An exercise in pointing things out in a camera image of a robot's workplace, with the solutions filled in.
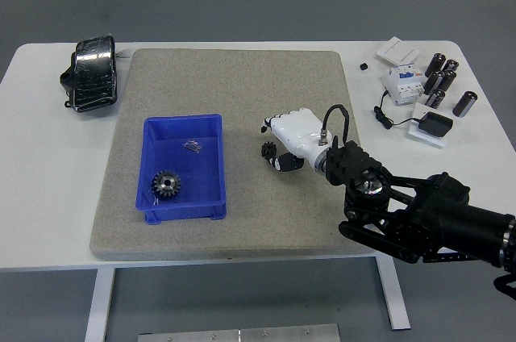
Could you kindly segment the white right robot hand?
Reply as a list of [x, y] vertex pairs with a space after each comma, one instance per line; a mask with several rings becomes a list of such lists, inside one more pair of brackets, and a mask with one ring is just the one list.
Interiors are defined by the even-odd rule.
[[314, 171], [324, 174], [332, 134], [323, 128], [323, 122], [310, 109], [300, 108], [265, 118], [261, 132], [268, 128], [287, 150], [282, 156], [273, 155], [268, 159], [276, 170], [293, 171], [307, 160]]

